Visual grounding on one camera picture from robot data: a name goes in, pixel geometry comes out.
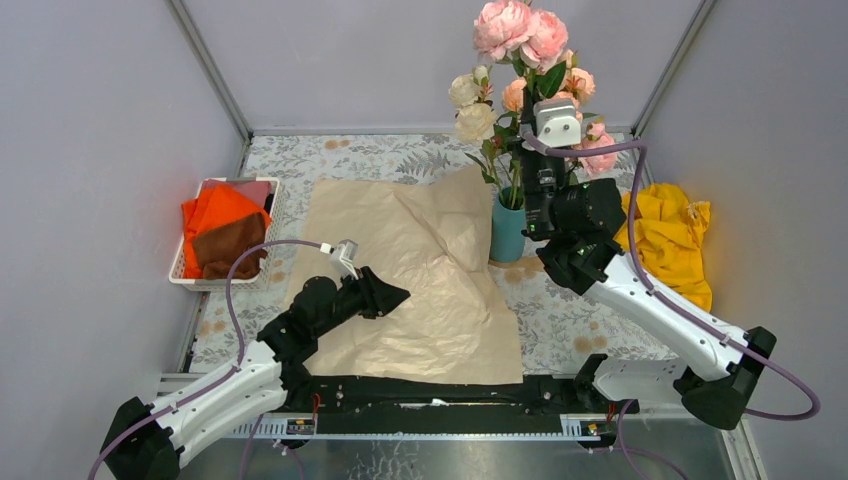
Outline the pink cloth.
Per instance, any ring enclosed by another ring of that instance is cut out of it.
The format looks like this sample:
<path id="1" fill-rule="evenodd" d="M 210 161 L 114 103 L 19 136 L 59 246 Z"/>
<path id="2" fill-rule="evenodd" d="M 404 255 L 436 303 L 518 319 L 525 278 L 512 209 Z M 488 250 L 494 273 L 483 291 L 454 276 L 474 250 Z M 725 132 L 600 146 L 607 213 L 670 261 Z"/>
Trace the pink cloth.
<path id="1" fill-rule="evenodd" d="M 274 184 L 269 181 L 253 180 L 246 182 L 234 182 L 223 181 L 218 179 L 204 180 L 201 184 L 200 191 L 203 192 L 205 190 L 210 190 L 214 187 L 221 185 L 231 187 L 237 193 L 240 193 L 256 205 L 258 205 L 259 207 L 263 207 L 264 209 L 267 209 L 266 204 L 268 202 L 268 198 L 275 192 Z"/>

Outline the white plastic basket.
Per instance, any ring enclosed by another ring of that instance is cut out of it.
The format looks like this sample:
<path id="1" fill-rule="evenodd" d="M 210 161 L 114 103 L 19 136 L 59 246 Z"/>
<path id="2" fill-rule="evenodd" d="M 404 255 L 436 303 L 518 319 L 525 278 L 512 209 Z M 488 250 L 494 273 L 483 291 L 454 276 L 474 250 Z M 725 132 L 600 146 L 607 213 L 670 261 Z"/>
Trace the white plastic basket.
<path id="1" fill-rule="evenodd" d="M 283 189 L 280 184 L 280 181 L 273 177 L 258 177 L 258 178 L 209 178 L 209 179 L 218 179 L 223 181 L 234 181 L 234 182 L 246 182 L 246 181 L 269 181 L 274 184 L 275 192 L 268 198 L 268 202 L 266 204 L 267 209 L 265 209 L 271 216 L 273 220 L 273 224 L 267 230 L 266 240 L 264 242 L 270 242 L 272 240 L 278 240 L 280 238 L 280 225 L 282 219 L 282 210 L 284 205 L 284 196 Z M 201 193 L 200 191 L 201 185 L 198 187 L 197 196 Z M 178 247 L 177 254 L 173 261 L 173 265 L 171 267 L 171 272 L 169 274 L 169 281 L 173 284 L 181 285 L 188 290 L 197 291 L 197 292 L 223 292 L 226 290 L 226 278 L 218 279 L 218 280 L 192 280 L 186 279 L 183 277 L 183 271 L 185 266 L 184 255 L 182 252 L 184 237 L 181 239 L 180 245 Z"/>

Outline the aluminium frame rail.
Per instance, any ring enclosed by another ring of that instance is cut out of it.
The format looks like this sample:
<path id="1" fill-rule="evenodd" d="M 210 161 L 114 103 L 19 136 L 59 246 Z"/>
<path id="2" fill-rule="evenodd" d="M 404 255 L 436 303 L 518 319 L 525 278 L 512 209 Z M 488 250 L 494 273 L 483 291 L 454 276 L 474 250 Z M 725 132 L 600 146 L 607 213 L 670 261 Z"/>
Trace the aluminium frame rail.
<path id="1" fill-rule="evenodd" d="M 232 126 L 241 141 L 244 144 L 249 144 L 252 138 L 252 131 L 227 85 L 211 50 L 207 46 L 198 25 L 194 21 L 187 3 L 183 0 L 166 0 L 165 3 L 172 11 L 178 28 L 182 31 L 189 49 L 196 57 L 203 74 L 207 78 Z"/>

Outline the peach rose stem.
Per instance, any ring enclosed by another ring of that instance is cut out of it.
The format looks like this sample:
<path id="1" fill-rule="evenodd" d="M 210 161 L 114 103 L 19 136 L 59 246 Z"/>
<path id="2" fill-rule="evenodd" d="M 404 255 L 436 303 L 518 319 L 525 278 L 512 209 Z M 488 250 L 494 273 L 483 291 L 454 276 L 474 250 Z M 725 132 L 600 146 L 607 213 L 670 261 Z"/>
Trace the peach rose stem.
<path id="1" fill-rule="evenodd" d="M 524 107 L 524 91 L 527 80 L 518 77 L 507 85 L 502 93 L 502 106 L 505 111 L 521 113 Z"/>

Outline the yellow crumpled cloth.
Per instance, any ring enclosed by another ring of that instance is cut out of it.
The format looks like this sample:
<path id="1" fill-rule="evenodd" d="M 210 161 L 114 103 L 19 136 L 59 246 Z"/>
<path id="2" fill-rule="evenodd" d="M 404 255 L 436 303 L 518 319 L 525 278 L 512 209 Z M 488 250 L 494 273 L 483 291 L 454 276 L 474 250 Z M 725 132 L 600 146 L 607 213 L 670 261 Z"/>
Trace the yellow crumpled cloth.
<path id="1" fill-rule="evenodd" d="M 673 184 L 652 184 L 638 192 L 634 239 L 643 268 L 694 305 L 709 312 L 703 245 L 711 203 L 691 201 Z"/>

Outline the floral patterned table mat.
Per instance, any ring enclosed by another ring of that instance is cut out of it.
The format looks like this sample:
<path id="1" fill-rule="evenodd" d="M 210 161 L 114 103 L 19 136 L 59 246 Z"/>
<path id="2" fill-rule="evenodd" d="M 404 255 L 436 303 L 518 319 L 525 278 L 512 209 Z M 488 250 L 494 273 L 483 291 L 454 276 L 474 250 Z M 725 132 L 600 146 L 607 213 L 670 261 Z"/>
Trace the floral patterned table mat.
<path id="1" fill-rule="evenodd" d="M 280 179 L 284 238 L 302 237 L 313 184 L 321 178 L 430 184 L 466 166 L 473 149 L 446 134 L 259 136 L 244 171 Z M 529 243 L 524 256 L 532 256 Z M 516 313 L 527 374 L 574 374 L 592 353 L 665 360 L 673 353 L 614 310 L 553 283 L 542 272 L 489 268 Z M 237 352 L 237 335 L 222 293 L 206 294 L 177 370 L 206 373 Z"/>

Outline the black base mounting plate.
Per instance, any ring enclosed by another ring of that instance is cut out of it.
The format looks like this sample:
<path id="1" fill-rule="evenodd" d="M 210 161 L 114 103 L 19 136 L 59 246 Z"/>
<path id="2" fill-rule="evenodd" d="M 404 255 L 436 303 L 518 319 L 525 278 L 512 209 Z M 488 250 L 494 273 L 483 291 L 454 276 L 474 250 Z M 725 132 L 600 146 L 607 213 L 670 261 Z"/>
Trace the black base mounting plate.
<path id="1" fill-rule="evenodd" d="M 320 434 L 560 434 L 565 417 L 610 420 L 636 401 L 613 402 L 585 382 L 527 375 L 517 384 L 433 384 L 361 376 L 315 376 L 276 414 L 304 415 Z"/>

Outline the large pink rose stem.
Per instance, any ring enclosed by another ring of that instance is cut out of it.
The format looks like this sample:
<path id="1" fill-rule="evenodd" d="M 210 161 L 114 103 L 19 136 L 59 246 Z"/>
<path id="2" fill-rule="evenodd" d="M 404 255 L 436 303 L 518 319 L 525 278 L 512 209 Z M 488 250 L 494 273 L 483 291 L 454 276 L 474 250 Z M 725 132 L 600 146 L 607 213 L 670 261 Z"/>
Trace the large pink rose stem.
<path id="1" fill-rule="evenodd" d="M 586 132 L 581 143 L 576 146 L 575 149 L 597 150 L 611 147 L 615 144 L 615 140 L 607 132 L 606 125 L 603 122 L 590 122 L 586 125 Z M 581 156 L 578 157 L 575 162 L 589 177 L 596 178 L 611 170 L 615 166 L 617 156 L 617 152 Z"/>

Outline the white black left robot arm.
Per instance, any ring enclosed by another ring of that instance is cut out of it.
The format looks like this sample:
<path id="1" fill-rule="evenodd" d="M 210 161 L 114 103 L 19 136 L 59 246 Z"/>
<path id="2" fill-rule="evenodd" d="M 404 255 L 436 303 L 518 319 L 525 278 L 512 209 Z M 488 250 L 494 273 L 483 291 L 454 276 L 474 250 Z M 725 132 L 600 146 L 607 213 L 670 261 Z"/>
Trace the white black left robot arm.
<path id="1" fill-rule="evenodd" d="M 368 267 L 339 282 L 307 280 L 242 356 L 153 403 L 134 397 L 121 405 L 95 464 L 117 479 L 175 479 L 206 447 L 248 420 L 279 408 L 310 408 L 312 376 L 305 362 L 319 338 L 355 317 L 384 317 L 410 296 Z"/>

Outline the brown cloth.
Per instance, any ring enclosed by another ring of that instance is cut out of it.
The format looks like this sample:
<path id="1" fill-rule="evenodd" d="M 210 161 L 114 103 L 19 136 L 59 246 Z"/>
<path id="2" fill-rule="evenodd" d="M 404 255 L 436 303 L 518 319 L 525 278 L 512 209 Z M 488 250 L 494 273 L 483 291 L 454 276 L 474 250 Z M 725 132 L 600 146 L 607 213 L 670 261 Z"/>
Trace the brown cloth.
<path id="1" fill-rule="evenodd" d="M 247 250 L 264 242 L 265 217 L 259 213 L 213 228 L 192 241 L 203 280 L 225 279 L 235 261 Z"/>

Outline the teal cylindrical vase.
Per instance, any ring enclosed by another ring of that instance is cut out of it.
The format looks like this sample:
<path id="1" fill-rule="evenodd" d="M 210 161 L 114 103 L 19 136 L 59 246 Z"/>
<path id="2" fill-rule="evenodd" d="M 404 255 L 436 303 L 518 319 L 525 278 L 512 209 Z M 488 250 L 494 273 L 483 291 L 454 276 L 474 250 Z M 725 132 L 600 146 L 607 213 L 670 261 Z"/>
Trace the teal cylindrical vase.
<path id="1" fill-rule="evenodd" d="M 513 194 L 512 187 L 503 188 L 496 196 L 492 209 L 490 259 L 498 263 L 512 263 L 524 252 L 526 226 L 523 200 Z"/>

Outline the peach kraft wrapping paper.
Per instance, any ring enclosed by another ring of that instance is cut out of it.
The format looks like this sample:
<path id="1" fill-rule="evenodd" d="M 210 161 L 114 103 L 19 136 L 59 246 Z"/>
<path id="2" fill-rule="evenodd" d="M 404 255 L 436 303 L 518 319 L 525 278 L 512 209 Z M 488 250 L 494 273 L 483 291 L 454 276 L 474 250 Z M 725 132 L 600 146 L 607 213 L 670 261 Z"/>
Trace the peach kraft wrapping paper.
<path id="1" fill-rule="evenodd" d="M 492 209 L 492 189 L 476 167 L 429 185 L 316 181 L 304 237 L 354 241 L 356 264 L 409 297 L 385 317 L 356 317 L 322 335 L 307 369 L 439 384 L 520 382 L 517 317 L 489 270 Z"/>

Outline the cream rose stem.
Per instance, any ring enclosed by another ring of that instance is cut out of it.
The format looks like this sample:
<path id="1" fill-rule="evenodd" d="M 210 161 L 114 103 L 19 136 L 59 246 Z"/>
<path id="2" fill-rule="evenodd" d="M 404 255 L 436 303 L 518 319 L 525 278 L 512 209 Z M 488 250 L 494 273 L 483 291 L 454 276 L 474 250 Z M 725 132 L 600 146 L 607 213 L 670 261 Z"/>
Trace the cream rose stem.
<path id="1" fill-rule="evenodd" d="M 455 109 L 456 137 L 479 148 L 478 155 L 468 157 L 480 167 L 484 181 L 496 187 L 497 198 L 503 202 L 506 183 L 500 173 L 508 172 L 503 163 L 506 145 L 504 136 L 497 134 L 499 115 L 492 100 L 491 69 L 491 65 L 482 64 L 456 77 L 449 86 L 448 98 Z"/>

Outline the brown paper ribbon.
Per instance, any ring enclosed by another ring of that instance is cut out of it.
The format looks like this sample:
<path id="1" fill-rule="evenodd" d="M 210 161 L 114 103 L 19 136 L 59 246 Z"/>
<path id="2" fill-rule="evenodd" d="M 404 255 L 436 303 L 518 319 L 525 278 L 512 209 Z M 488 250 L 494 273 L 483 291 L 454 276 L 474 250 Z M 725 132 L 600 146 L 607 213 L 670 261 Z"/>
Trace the brown paper ribbon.
<path id="1" fill-rule="evenodd" d="M 544 270 L 543 263 L 538 256 L 525 256 L 513 262 L 498 262 L 490 259 L 488 263 L 491 266 L 501 269 L 522 269 L 532 272 L 542 272 Z"/>

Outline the orange cloth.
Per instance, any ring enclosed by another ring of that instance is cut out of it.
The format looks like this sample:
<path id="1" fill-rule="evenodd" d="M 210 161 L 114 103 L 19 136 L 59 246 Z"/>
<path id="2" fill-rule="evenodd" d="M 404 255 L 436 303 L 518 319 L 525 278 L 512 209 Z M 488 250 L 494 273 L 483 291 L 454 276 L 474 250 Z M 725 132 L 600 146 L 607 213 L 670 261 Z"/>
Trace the orange cloth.
<path id="1" fill-rule="evenodd" d="M 192 280 L 203 280 L 199 278 L 200 271 L 192 247 L 192 241 L 198 235 L 256 212 L 261 213 L 265 217 L 267 235 L 267 230 L 273 224 L 270 214 L 263 207 L 259 207 L 231 187 L 217 186 L 210 190 L 205 190 L 195 199 L 183 203 L 184 242 L 182 252 L 185 261 L 183 277 Z M 242 280 L 255 277 L 261 271 L 260 261 L 266 256 L 267 252 L 264 249 L 259 249 L 248 255 L 245 259 L 239 257 L 232 266 L 236 268 L 233 277 Z"/>

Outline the pink bud rose stem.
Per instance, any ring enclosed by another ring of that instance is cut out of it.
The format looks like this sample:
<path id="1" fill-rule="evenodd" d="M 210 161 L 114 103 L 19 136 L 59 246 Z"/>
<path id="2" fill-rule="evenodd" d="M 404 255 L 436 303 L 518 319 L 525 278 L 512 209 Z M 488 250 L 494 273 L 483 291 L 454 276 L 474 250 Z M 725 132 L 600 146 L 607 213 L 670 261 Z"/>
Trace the pink bud rose stem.
<path id="1" fill-rule="evenodd" d="M 577 109 L 577 118 L 583 121 L 582 107 L 596 93 L 594 76 L 578 66 L 576 53 L 566 48 L 555 65 L 561 73 L 559 86 L 554 94 L 556 99 L 569 99 Z"/>

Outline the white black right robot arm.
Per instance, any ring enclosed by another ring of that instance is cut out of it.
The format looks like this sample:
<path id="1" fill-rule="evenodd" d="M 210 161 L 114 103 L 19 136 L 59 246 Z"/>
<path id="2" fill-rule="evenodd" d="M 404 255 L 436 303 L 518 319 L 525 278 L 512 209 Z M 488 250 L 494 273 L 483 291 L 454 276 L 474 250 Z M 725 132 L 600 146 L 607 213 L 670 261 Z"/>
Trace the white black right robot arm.
<path id="1" fill-rule="evenodd" d="M 612 179 L 572 184 L 561 158 L 519 149 L 524 235 L 560 287 L 610 307 L 676 355 L 673 360 L 622 360 L 593 354 L 574 379 L 573 396 L 597 412 L 629 400 L 679 404 L 695 418 L 732 430 L 743 416 L 775 336 L 723 322 L 654 277 L 639 276 L 614 239 L 625 223 Z"/>

